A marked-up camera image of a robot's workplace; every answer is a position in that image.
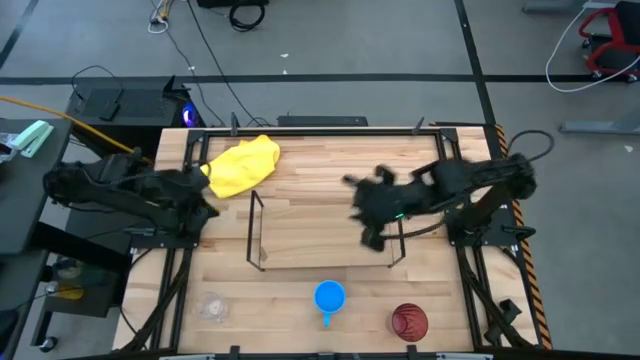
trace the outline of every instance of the blue plastic cup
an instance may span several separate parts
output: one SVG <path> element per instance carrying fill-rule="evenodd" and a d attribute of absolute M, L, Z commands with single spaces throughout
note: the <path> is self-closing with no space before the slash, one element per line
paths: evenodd
<path fill-rule="evenodd" d="M 313 293 L 313 302 L 324 314 L 324 326 L 329 326 L 331 314 L 342 310 L 347 299 L 342 284 L 333 280 L 325 280 L 316 286 Z"/>

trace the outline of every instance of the concrete floor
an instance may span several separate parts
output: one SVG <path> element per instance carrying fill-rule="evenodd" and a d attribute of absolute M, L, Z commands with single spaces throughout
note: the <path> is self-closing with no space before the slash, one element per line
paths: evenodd
<path fill-rule="evenodd" d="M 20 23 L 29 1 L 0 2 L 0 44 Z M 520 11 L 522 1 L 514 0 L 465 0 L 464 5 L 485 75 L 543 74 L 555 45 L 550 39 L 573 18 L 526 15 Z M 209 10 L 195 10 L 226 74 L 472 74 L 450 0 L 274 0 L 260 28 L 244 34 Z M 150 11 L 151 4 L 144 0 L 40 0 L 0 68 L 0 83 L 15 77 L 66 78 L 93 64 L 118 76 L 189 75 L 166 34 L 147 33 Z M 176 0 L 170 23 L 198 75 L 218 75 L 186 3 Z M 558 51 L 553 73 L 586 73 L 576 32 Z M 96 70 L 86 76 L 106 74 Z M 538 191 L 522 206 L 525 222 L 538 230 L 530 243 L 558 349 L 640 354 L 635 336 L 640 324 L 640 282 L 635 278 L 640 273 L 635 236 L 640 227 L 635 218 L 640 141 L 565 136 L 556 130 L 567 120 L 622 117 L 637 104 L 639 86 L 612 83 L 560 94 L 540 82 L 487 84 L 496 121 L 507 135 L 535 128 L 556 136 L 555 151 L 535 163 Z M 233 87 L 254 115 L 271 121 L 286 113 L 365 115 L 371 125 L 415 124 L 421 116 L 429 122 L 485 121 L 473 82 L 272 82 Z M 234 111 L 242 123 L 248 121 L 223 84 L 202 88 L 219 114 L 226 118 Z M 0 85 L 0 94 L 64 111 L 71 88 Z M 199 96 L 193 95 L 200 105 Z M 210 114 L 203 115 L 213 124 Z M 4 103 L 0 116 L 48 117 Z M 532 154 L 542 146 L 532 137 L 517 150 Z M 65 159 L 89 161 L 94 156 L 70 146 Z M 47 206 L 43 219 L 64 227 L 67 216 L 63 209 Z M 107 319 L 54 317 L 50 334 L 61 342 L 55 351 L 41 354 L 28 347 L 38 313 L 36 302 L 17 359 L 59 359 L 111 348 L 116 311 Z"/>

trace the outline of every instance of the blue light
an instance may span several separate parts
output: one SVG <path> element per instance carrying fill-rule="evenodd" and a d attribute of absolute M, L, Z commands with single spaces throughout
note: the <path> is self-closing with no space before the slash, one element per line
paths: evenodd
<path fill-rule="evenodd" d="M 197 112 L 195 106 L 192 103 L 187 103 L 182 109 L 182 122 L 187 127 L 195 127 L 196 126 L 196 117 Z"/>

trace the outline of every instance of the wooden table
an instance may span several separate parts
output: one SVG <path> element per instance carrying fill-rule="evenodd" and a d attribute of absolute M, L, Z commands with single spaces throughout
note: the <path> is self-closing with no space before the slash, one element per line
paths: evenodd
<path fill-rule="evenodd" d="M 187 131 L 163 131 L 157 169 L 181 168 Z M 463 157 L 490 158 L 481 127 L 460 127 L 457 133 Z M 388 254 L 363 248 L 361 227 L 346 219 L 352 189 L 340 182 L 342 175 L 364 177 L 384 163 L 402 183 L 409 171 L 438 158 L 434 141 L 422 136 L 271 138 L 281 147 L 280 161 L 255 188 L 265 204 L 263 263 L 271 268 L 259 272 L 245 260 L 249 192 L 220 200 L 206 190 L 205 197 L 222 215 L 209 221 L 193 253 L 179 352 L 228 353 L 232 345 L 239 345 L 242 353 L 404 352 L 408 343 L 386 324 L 390 313 L 405 302 L 419 305 L 429 319 L 429 332 L 417 343 L 418 351 L 472 350 L 456 255 L 446 230 L 407 240 L 407 257 L 388 268 L 384 266 Z M 240 139 L 216 137 L 209 144 L 208 159 Z M 405 231 L 425 227 L 439 217 L 405 221 Z M 537 343 L 518 267 L 497 248 L 483 252 L 494 300 L 513 300 L 523 311 L 514 326 Z M 165 250 L 153 250 L 131 271 L 123 309 L 134 327 L 144 323 L 157 302 L 164 259 Z M 312 298 L 316 284 L 327 279 L 340 281 L 347 292 L 347 303 L 333 316 L 329 329 L 323 328 Z M 198 315 L 198 302 L 208 292 L 228 303 L 222 324 Z M 476 307 L 484 332 L 486 319 L 479 301 Z M 172 316 L 170 309 L 164 344 Z M 114 348 L 131 337 L 120 321 Z"/>

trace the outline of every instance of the yellow towel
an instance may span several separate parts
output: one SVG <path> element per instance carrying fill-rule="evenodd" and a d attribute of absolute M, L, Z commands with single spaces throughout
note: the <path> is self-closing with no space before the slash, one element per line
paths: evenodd
<path fill-rule="evenodd" d="M 208 174 L 211 190 L 224 199 L 258 185 L 276 169 L 279 158 L 280 146 L 260 135 L 253 141 L 240 140 L 200 170 Z"/>

